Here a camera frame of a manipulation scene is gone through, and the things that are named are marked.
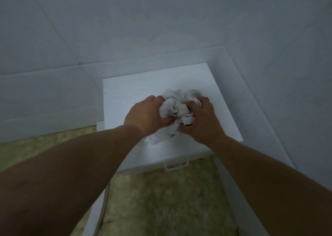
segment white drawer unit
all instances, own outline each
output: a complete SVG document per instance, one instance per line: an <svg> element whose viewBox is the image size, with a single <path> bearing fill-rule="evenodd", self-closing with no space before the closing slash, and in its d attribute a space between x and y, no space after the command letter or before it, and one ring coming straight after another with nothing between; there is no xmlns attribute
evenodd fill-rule
<svg viewBox="0 0 332 236"><path fill-rule="evenodd" d="M150 71L103 79L105 129L123 124L131 107L150 95L161 95L166 89L200 90L209 97L225 133L242 141L242 137L228 110L221 92L206 63ZM157 168L170 171L183 167L187 161L204 157L212 152L188 135L152 145L137 144L122 162L117 172L142 173Z"/></svg>

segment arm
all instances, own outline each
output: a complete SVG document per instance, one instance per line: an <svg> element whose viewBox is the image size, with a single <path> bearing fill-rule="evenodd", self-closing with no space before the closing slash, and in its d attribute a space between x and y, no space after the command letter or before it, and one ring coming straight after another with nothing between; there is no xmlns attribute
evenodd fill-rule
<svg viewBox="0 0 332 236"><path fill-rule="evenodd" d="M186 104L195 114L181 131L221 160L272 235L332 235L332 192L299 171L225 135L208 98Z"/></svg>
<svg viewBox="0 0 332 236"><path fill-rule="evenodd" d="M150 96L128 113L124 125L52 147L0 173L0 228L4 235L69 235L130 150L170 125Z"/></svg>

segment right hand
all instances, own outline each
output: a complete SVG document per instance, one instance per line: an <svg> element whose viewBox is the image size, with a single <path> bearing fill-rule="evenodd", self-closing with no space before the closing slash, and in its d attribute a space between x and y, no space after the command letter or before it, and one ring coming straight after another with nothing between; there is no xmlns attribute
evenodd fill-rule
<svg viewBox="0 0 332 236"><path fill-rule="evenodd" d="M197 99L202 102L203 108L200 108L194 101L185 102L194 113L195 119L192 125L185 126L181 124L181 131L209 148L216 141L227 140L228 137L214 113L214 108L209 98L198 96Z"/></svg>

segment white cloth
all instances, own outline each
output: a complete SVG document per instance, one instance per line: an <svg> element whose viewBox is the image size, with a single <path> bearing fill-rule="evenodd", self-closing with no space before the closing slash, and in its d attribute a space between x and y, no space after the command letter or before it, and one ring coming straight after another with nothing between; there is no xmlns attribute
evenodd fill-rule
<svg viewBox="0 0 332 236"><path fill-rule="evenodd" d="M177 119L170 126L159 129L154 134L147 136L143 139L144 142L157 144L161 141L168 140L171 138L178 137L180 134L179 128L181 123L184 125L190 125L193 123L194 116L190 112L185 101L193 100L197 105L202 107L201 102L196 99L197 96L201 95L200 91L189 90L184 93L181 89L172 91L166 90L162 96L166 99L160 107L160 116L162 118L168 116L176 116Z"/></svg>

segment forearm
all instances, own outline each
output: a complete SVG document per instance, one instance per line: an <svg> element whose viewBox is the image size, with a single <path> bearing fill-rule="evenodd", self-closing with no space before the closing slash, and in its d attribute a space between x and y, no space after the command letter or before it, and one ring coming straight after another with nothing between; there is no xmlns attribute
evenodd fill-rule
<svg viewBox="0 0 332 236"><path fill-rule="evenodd" d="M133 126L91 133L1 172L1 228L70 233L141 138Z"/></svg>
<svg viewBox="0 0 332 236"><path fill-rule="evenodd" d="M234 139L210 146L270 235L329 235L332 192Z"/></svg>

